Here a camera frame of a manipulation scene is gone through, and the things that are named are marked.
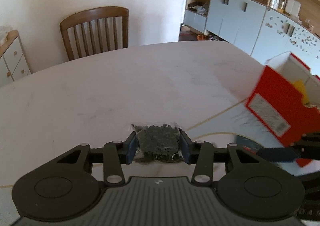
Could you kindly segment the white drawer sideboard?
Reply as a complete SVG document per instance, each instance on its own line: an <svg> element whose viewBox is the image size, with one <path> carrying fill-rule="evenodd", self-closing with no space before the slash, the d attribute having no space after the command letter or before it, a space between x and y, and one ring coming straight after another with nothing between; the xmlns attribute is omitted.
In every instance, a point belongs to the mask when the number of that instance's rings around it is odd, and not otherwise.
<svg viewBox="0 0 320 226"><path fill-rule="evenodd" d="M7 33L5 41L1 43L1 80L4 87L32 74L26 59L18 30Z"/></svg>

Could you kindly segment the red and white cardboard box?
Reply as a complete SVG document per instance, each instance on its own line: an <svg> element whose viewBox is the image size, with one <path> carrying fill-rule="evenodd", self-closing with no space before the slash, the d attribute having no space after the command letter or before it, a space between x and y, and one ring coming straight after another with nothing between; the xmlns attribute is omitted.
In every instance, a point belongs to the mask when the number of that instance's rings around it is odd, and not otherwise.
<svg viewBox="0 0 320 226"><path fill-rule="evenodd" d="M302 80L309 97L292 83ZM303 134L319 132L319 76L292 52L271 58L250 95L246 108L252 112L285 147Z"/></svg>

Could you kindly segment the black pellet plastic bag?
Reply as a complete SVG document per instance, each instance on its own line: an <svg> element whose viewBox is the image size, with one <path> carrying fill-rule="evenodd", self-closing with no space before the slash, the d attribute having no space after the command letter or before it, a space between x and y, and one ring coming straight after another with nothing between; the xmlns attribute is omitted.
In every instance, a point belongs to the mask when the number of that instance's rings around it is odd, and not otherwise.
<svg viewBox="0 0 320 226"><path fill-rule="evenodd" d="M151 162L183 162L178 124L133 123L131 125L138 140L134 161L142 164Z"/></svg>

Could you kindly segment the yellow small box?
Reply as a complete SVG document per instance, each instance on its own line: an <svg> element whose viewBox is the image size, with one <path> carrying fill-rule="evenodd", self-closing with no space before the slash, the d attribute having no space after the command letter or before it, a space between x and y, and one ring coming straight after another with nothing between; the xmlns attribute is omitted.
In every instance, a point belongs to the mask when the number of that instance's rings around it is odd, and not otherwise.
<svg viewBox="0 0 320 226"><path fill-rule="evenodd" d="M302 80L296 80L292 83L292 85L295 87L297 91L299 91L302 95L302 104L308 104L309 103L309 97L308 93L306 91L306 88L304 86L304 83Z"/></svg>

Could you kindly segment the light blue wall cabinet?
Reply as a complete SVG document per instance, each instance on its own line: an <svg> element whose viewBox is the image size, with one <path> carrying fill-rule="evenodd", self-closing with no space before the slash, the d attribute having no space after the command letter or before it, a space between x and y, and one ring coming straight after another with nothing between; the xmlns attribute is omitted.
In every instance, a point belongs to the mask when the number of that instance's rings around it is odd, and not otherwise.
<svg viewBox="0 0 320 226"><path fill-rule="evenodd" d="M319 73L319 0L186 0L183 24L262 64L292 52Z"/></svg>

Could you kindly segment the wooden chair behind table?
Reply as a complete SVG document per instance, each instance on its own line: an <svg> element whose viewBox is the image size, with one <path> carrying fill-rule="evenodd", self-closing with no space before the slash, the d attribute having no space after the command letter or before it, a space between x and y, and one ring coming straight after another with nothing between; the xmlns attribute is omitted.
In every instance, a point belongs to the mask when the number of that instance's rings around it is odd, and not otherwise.
<svg viewBox="0 0 320 226"><path fill-rule="evenodd" d="M60 22L69 61L129 45L129 10L104 6L74 13Z"/></svg>

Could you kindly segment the orange slippers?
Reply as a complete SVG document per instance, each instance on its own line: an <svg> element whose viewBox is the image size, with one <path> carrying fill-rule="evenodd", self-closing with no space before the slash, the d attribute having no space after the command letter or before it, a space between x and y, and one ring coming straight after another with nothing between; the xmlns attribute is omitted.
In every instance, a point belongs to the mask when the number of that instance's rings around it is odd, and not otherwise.
<svg viewBox="0 0 320 226"><path fill-rule="evenodd" d="M203 41L203 40L205 40L205 36L202 35L202 34L199 34L199 35L197 36L197 40Z"/></svg>

